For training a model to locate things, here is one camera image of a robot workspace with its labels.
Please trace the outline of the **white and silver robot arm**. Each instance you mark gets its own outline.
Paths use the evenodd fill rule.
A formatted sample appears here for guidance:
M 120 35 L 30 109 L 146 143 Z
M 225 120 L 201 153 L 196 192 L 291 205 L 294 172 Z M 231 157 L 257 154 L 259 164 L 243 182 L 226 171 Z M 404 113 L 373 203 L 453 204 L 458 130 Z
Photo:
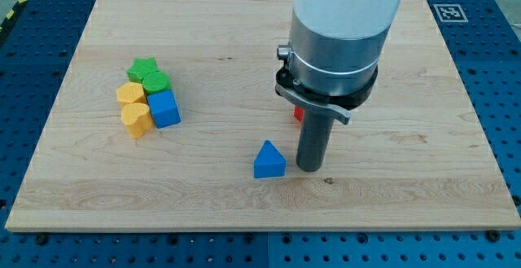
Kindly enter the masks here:
M 322 166 L 334 121 L 370 96 L 378 61 L 401 0 L 293 0 L 276 93 L 304 111 L 296 163 Z

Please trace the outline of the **black tool mount with lever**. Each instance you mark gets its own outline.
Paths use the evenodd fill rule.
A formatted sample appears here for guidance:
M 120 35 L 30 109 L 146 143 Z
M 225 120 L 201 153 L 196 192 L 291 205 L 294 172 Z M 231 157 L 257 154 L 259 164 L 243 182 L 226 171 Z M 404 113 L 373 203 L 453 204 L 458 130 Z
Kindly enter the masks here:
M 328 96 L 311 91 L 297 83 L 287 66 L 276 73 L 275 91 L 290 103 L 319 116 L 326 116 L 346 125 L 351 118 L 349 111 L 361 106 L 369 97 L 376 82 L 378 70 L 370 81 L 358 91 L 341 96 Z

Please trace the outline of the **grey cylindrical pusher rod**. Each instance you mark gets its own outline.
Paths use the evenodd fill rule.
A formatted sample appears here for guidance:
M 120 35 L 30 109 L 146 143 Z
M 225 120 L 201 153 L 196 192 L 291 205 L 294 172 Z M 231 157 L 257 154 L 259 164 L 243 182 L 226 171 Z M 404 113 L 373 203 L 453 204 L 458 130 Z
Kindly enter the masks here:
M 303 171 L 315 172 L 322 167 L 333 122 L 332 117 L 304 112 L 296 154 L 296 163 Z

